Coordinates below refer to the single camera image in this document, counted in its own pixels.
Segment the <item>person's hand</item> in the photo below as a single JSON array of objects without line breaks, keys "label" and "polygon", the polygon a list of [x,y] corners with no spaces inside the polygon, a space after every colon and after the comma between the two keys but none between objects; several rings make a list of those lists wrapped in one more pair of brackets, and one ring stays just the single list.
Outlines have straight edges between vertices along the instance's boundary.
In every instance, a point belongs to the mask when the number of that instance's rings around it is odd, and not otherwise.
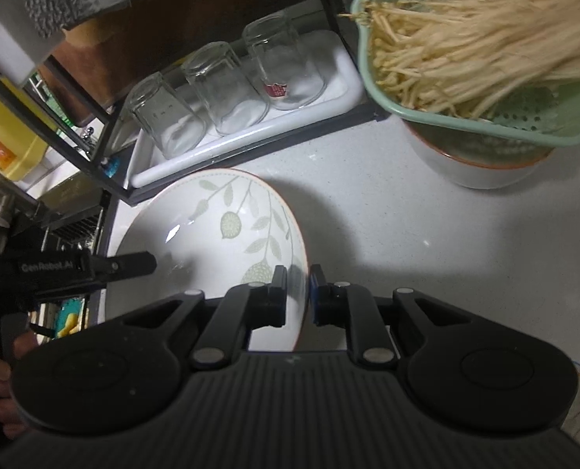
[{"label": "person's hand", "polygon": [[11,392],[11,365],[0,358],[0,430],[5,438],[15,440],[23,436],[28,427],[20,418]]}]

